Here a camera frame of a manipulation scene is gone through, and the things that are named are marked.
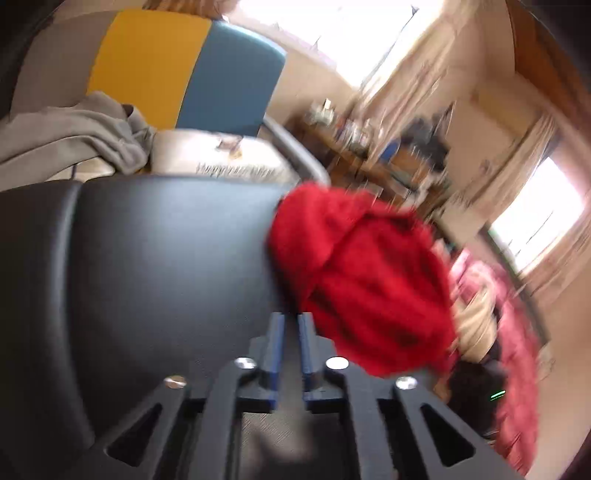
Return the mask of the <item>grey cloth garment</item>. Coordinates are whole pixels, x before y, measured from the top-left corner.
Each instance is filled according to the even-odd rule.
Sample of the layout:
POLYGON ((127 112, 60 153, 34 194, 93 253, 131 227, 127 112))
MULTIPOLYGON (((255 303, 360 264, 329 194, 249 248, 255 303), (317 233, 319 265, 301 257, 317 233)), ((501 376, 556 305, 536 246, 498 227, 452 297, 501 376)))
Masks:
POLYGON ((1 189, 40 183, 89 160, 131 175, 147 163, 156 130, 102 92, 71 107, 16 115, 1 127, 1 189))

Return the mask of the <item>cluttered wooden desk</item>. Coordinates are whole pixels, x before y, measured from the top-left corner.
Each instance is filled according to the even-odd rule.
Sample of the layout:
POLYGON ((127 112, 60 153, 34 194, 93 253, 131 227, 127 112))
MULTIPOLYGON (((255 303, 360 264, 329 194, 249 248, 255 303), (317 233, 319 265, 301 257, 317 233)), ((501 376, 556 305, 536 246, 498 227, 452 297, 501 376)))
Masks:
POLYGON ((321 161, 335 186, 366 191, 394 208, 427 217, 451 196, 447 135, 454 113, 450 104, 430 118, 415 118, 377 154, 372 148, 380 132, 371 121, 360 124, 335 114, 327 123, 320 112, 308 111, 288 127, 321 161))

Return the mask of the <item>red knitted sweater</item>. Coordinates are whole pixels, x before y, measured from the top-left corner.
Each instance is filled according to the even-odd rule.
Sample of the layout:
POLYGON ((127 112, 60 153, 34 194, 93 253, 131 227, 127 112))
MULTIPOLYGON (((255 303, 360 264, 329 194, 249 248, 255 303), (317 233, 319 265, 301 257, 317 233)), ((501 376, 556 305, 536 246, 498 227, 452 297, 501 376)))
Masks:
POLYGON ((271 261, 318 333, 370 375, 452 364, 449 270, 412 211, 304 183, 277 205, 271 261))

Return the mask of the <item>white printed cushion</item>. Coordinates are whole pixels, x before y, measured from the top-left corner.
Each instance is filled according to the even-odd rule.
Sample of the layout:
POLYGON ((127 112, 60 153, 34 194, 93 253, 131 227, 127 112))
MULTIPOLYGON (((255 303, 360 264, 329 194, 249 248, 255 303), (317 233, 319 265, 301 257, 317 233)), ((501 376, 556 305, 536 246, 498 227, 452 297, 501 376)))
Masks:
POLYGON ((158 132, 151 172, 294 185, 300 177, 270 142, 256 137, 199 130, 158 132))

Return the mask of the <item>grey yellow blue chair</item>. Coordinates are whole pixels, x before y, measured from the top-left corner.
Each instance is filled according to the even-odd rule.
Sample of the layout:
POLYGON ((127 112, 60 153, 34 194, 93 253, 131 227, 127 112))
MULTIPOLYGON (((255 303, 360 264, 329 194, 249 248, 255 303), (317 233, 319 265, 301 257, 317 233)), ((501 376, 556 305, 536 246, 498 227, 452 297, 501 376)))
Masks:
POLYGON ((139 9, 89 13, 34 37, 10 111, 71 106, 100 91, 162 130, 254 137, 266 129, 301 176, 328 184, 325 168, 266 113, 286 62, 276 43, 223 20, 139 9))

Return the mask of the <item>beige window curtain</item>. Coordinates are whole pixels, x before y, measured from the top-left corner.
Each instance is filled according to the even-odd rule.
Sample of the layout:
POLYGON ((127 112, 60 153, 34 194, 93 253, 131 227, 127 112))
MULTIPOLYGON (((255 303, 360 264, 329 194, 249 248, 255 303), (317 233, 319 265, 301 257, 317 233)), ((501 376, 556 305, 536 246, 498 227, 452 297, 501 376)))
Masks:
POLYGON ((453 47, 478 5, 477 1, 445 1, 439 16, 418 37, 390 76, 363 89, 355 114, 377 127, 370 143, 370 161, 377 161, 436 90, 450 65, 453 47))

